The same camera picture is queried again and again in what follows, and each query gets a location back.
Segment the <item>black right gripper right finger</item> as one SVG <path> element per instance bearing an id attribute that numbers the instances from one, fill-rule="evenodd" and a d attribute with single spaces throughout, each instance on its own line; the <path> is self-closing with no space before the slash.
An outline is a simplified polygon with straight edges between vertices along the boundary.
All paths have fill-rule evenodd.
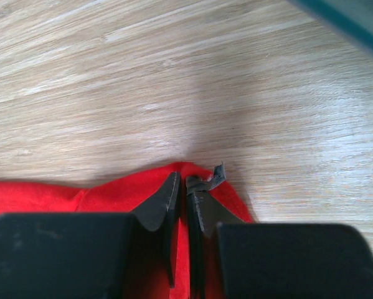
<path id="1" fill-rule="evenodd" d="M 189 231 L 191 298 L 205 298 L 204 242 L 211 241 L 217 224 L 242 224 L 243 220 L 209 194 L 226 181 L 225 168 L 214 168 L 213 176 L 203 180 L 186 178 L 186 211 Z"/>

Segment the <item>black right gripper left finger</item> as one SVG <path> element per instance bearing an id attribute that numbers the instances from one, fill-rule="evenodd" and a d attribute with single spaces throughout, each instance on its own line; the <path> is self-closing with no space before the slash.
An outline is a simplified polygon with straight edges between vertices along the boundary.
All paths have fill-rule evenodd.
<path id="1" fill-rule="evenodd" d="M 174 234 L 180 201 L 181 174 L 171 172 L 153 195 L 133 209 L 140 225 L 158 240 L 160 258 L 171 288 L 175 287 L 177 248 Z"/>

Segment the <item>red t shirt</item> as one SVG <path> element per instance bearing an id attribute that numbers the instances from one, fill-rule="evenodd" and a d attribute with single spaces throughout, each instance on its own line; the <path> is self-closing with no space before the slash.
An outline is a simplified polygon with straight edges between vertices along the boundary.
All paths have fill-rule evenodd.
<path id="1" fill-rule="evenodd" d="M 171 172 L 181 174 L 174 288 L 156 236 L 133 215 Z M 90 189 L 0 181 L 0 298 L 191 298 L 186 178 L 213 173 L 173 163 Z M 227 181 L 209 194 L 252 220 Z M 211 249 L 205 242 L 205 296 L 222 298 Z"/>

